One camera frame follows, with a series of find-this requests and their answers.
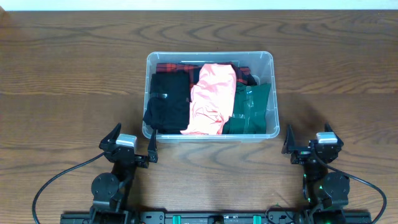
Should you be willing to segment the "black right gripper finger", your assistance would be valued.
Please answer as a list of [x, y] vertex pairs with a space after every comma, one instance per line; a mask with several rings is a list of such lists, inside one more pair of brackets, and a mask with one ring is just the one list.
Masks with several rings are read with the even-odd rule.
[[329, 123], [325, 123], [324, 130], [326, 132], [325, 143], [327, 144], [337, 144], [339, 146], [343, 146], [344, 142], [340, 139], [340, 137], [334, 132]]
[[293, 133], [292, 126], [290, 124], [287, 125], [287, 132], [284, 141], [284, 145], [282, 147], [282, 154], [291, 154], [295, 151], [295, 137]]

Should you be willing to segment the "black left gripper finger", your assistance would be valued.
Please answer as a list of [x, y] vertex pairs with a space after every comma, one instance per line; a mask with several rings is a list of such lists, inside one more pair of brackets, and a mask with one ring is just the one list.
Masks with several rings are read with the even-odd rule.
[[121, 131], [121, 123], [118, 123], [115, 128], [107, 134], [101, 141], [99, 146], [107, 146], [108, 144], [115, 144]]
[[150, 137], [150, 142], [149, 142], [149, 145], [147, 148], [149, 162], [152, 162], [152, 163], [158, 162], [156, 136], [157, 136], [157, 130], [153, 129], [152, 135]]

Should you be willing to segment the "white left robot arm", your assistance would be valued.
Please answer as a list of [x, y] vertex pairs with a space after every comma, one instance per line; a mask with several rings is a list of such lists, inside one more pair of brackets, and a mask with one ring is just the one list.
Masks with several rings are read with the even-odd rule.
[[129, 192], [136, 170], [147, 169], [150, 163], [158, 162], [158, 152], [155, 135], [150, 139], [146, 155], [136, 153], [136, 142], [135, 136], [121, 133], [121, 123], [100, 141], [99, 148], [113, 164], [113, 169], [98, 175], [92, 182], [91, 224], [140, 222], [139, 212], [127, 207]]

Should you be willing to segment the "red plaid garment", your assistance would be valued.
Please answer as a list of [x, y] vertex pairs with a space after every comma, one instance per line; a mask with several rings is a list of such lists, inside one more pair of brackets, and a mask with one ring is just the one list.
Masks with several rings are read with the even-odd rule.
[[[220, 63], [220, 65], [230, 65], [236, 73], [236, 81], [247, 86], [246, 75], [251, 74], [249, 67], [237, 67], [232, 62]], [[184, 63], [158, 63], [156, 65], [156, 73], [177, 73], [183, 72], [189, 74], [190, 88], [199, 81], [200, 65], [184, 64]]]

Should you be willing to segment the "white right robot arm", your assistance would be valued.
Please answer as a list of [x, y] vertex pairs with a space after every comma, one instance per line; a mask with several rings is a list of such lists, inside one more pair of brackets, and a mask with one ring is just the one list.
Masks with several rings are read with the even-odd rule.
[[287, 126], [282, 153], [291, 155], [291, 164], [303, 167], [302, 192], [308, 201], [308, 207], [293, 216], [294, 223], [346, 223], [343, 207], [348, 204], [349, 178], [327, 168], [343, 145], [329, 124], [307, 146], [297, 145], [291, 125]]

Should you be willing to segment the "black taped garment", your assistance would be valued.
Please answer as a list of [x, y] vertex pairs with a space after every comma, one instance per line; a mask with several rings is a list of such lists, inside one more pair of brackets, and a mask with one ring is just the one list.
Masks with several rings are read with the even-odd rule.
[[180, 134], [190, 119], [190, 77], [185, 72], [154, 73], [143, 120], [161, 134]]

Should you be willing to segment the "dark green taped garment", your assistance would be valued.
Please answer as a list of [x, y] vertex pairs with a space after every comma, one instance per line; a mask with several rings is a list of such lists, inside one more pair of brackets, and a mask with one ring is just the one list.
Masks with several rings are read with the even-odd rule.
[[270, 89], [269, 83], [254, 86], [237, 83], [233, 114], [224, 124], [222, 134], [265, 134]]

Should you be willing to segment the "pink garment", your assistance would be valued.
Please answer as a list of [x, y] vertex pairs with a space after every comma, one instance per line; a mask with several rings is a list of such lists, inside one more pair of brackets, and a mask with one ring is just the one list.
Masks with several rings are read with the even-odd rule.
[[221, 134], [233, 114], [236, 72], [229, 64], [207, 63], [191, 88], [190, 118], [184, 135]]

